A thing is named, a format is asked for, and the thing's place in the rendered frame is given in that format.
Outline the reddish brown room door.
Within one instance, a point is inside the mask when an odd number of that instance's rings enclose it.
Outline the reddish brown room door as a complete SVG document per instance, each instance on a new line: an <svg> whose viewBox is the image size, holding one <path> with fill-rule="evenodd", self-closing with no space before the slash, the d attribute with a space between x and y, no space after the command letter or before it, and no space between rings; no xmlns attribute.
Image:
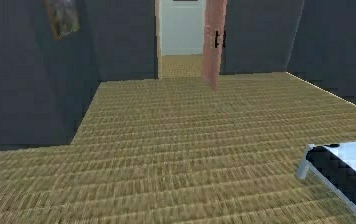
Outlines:
<svg viewBox="0 0 356 224"><path fill-rule="evenodd" d="M206 0L204 16L203 69L202 79L214 90L218 90L223 48L214 47L215 32L225 30L228 0Z"/></svg>

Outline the white bed with black spots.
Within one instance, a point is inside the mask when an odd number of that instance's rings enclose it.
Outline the white bed with black spots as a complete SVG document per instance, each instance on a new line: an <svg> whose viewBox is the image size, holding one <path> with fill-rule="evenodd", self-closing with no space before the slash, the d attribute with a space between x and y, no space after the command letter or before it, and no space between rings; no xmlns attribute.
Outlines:
<svg viewBox="0 0 356 224"><path fill-rule="evenodd" d="M356 141L306 146L296 177L314 173L356 217Z"/></svg>

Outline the framed wall picture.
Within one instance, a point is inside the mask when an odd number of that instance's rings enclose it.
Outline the framed wall picture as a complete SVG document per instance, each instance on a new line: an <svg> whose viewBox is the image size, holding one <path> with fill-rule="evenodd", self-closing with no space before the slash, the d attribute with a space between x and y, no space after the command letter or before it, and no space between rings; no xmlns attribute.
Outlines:
<svg viewBox="0 0 356 224"><path fill-rule="evenodd" d="M76 0L44 0L44 4L56 40L80 29Z"/></svg>

